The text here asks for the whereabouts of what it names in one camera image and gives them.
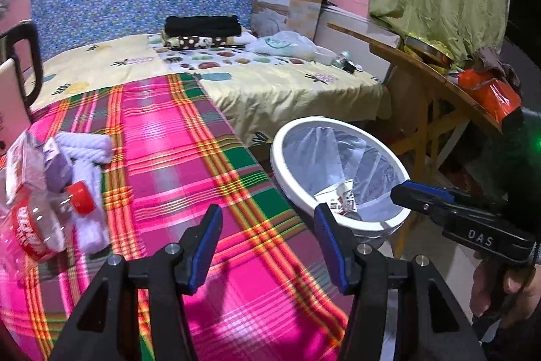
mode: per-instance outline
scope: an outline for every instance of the human hand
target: human hand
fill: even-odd
[[[475,253],[475,258],[482,258]],[[491,259],[484,259],[473,274],[473,287],[470,309],[477,317],[483,315],[490,307],[490,294],[496,284],[496,276],[500,264]],[[503,279],[503,289],[507,294],[520,290],[522,283],[530,275],[531,268],[509,269]],[[541,299],[541,265],[535,266],[535,273],[520,293],[517,302],[509,313],[502,317],[501,327],[506,329],[518,321],[527,320]]]

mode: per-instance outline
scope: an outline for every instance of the red bottle label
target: red bottle label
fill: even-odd
[[[30,215],[30,207],[28,206],[28,197],[23,197],[11,209],[11,221],[15,228],[15,236],[24,252],[36,262],[47,260],[57,253],[49,249],[43,243],[37,233],[36,222]]]

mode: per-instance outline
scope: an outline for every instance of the plastic liner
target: plastic liner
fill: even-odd
[[[400,183],[393,164],[363,139],[328,127],[298,129],[284,139],[283,156],[293,177],[312,196],[353,179],[356,212],[346,214],[349,218],[382,222],[402,210],[390,197]]]

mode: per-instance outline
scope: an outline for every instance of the screw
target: screw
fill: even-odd
[[[172,244],[168,244],[166,245],[166,253],[167,254],[176,254],[180,251],[180,245],[179,244],[175,244],[175,243],[172,243]]]
[[[420,266],[428,266],[430,260],[427,256],[420,254],[415,257],[415,263]]]
[[[368,255],[372,252],[372,247],[369,244],[358,244],[357,251],[362,255]]]
[[[122,261],[122,256],[120,254],[113,254],[107,259],[107,263],[109,263],[111,266],[119,265]]]

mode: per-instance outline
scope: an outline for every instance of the pink plaid blanket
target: pink plaid blanket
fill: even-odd
[[[211,203],[224,229],[203,287],[185,297],[199,359],[335,359],[351,299],[331,284],[319,245],[189,74],[171,74],[65,99],[38,112],[41,140],[59,130],[111,136],[102,191],[112,249],[75,243],[21,283],[0,273],[0,318],[23,351],[46,359],[110,253],[128,260],[177,241]],[[143,358],[148,296],[140,291]]]

